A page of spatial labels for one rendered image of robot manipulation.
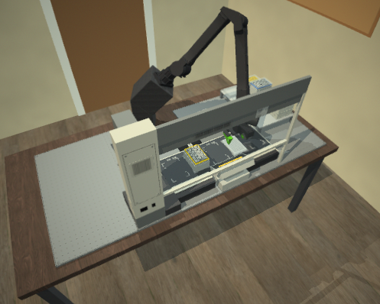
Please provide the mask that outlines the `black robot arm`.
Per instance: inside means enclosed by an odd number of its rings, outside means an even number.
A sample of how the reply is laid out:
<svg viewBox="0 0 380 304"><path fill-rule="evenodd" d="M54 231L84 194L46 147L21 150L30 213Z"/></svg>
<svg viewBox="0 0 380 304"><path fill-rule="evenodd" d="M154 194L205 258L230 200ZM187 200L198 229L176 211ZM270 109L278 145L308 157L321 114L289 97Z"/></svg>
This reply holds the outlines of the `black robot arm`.
<svg viewBox="0 0 380 304"><path fill-rule="evenodd" d="M209 46L221 30L230 22L233 23L235 35L235 59L236 59L236 98L251 95L248 82L248 19L240 12L222 6L220 13L212 24L203 32L195 44L171 66L153 75L160 86L173 87L176 76L186 77L191 71L199 55Z"/></svg>

